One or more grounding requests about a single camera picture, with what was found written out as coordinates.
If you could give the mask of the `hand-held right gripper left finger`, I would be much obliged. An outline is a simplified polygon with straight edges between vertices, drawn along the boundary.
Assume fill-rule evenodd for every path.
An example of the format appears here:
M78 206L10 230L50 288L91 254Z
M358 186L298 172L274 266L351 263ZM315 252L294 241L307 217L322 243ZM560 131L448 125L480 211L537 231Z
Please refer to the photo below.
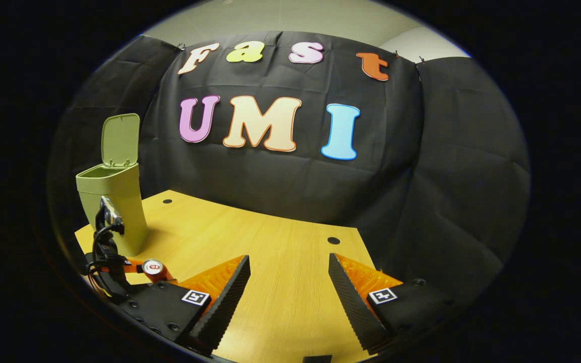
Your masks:
M210 355L226 333L251 276L241 255L183 282L152 280L119 308L177 345Z

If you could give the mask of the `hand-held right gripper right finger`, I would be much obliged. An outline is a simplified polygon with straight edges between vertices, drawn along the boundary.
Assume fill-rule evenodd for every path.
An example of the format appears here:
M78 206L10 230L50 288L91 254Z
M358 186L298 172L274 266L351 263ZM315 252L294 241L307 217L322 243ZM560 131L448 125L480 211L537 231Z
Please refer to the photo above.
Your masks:
M337 253L329 277L363 350L410 347L453 315L453 298L422 278L402 282Z

